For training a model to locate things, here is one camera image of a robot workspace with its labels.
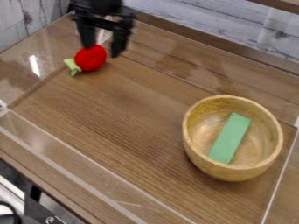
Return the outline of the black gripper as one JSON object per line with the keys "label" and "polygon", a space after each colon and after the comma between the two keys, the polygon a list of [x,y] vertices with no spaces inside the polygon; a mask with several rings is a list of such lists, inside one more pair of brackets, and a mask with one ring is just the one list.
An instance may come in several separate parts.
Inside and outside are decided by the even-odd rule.
{"label": "black gripper", "polygon": [[89,49],[96,44],[96,28],[112,30],[110,57],[126,49],[134,15],[122,0],[70,0],[80,42]]}

